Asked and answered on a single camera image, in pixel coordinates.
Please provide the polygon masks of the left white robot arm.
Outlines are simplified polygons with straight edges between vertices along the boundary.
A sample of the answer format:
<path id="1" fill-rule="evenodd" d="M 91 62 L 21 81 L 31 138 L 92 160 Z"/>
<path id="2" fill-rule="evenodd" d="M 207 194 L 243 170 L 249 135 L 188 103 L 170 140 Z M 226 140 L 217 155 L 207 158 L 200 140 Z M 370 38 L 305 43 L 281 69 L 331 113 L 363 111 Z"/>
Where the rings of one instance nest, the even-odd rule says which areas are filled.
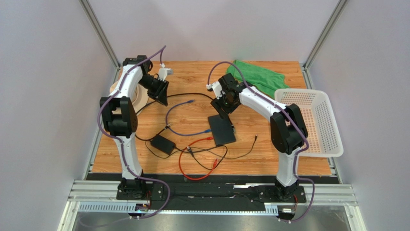
<path id="1" fill-rule="evenodd" d="M 123 62 L 121 77 L 113 92 L 100 99 L 98 125 L 107 137 L 112 138 L 120 154 L 122 178 L 118 191 L 123 194 L 146 195 L 146 181 L 138 161 L 135 134 L 138 118 L 131 97 L 138 85 L 147 89 L 149 98 L 167 106 L 166 77 L 173 74 L 171 68 L 160 64 L 157 76 L 150 75 L 151 59 L 145 55 L 127 58 Z"/>

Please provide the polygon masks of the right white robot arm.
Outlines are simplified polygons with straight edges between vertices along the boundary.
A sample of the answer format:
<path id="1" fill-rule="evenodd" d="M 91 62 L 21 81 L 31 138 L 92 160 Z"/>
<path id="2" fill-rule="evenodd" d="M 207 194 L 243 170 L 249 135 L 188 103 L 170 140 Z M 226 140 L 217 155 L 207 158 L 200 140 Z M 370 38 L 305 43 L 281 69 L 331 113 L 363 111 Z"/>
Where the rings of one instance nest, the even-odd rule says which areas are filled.
<path id="1" fill-rule="evenodd" d="M 227 118 L 240 105 L 244 105 L 269 121 L 271 141 L 279 152 L 275 194 L 280 200 L 292 197 L 298 187 L 296 156 L 308 137 L 300 108 L 296 104 L 279 103 L 251 84 L 238 82 L 232 74 L 208 83 L 206 89 L 215 94 L 211 104 L 221 118 Z"/>

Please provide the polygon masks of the black network switch box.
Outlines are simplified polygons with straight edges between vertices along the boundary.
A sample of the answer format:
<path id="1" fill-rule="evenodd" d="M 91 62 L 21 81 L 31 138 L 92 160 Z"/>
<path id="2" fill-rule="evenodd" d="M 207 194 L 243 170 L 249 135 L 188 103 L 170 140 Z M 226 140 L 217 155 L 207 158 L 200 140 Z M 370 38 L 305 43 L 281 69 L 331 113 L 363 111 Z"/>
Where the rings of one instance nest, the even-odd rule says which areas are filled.
<path id="1" fill-rule="evenodd" d="M 221 118 L 220 115 L 209 116 L 207 119 L 216 146 L 236 142 L 234 126 L 231 126 L 228 121 Z"/>

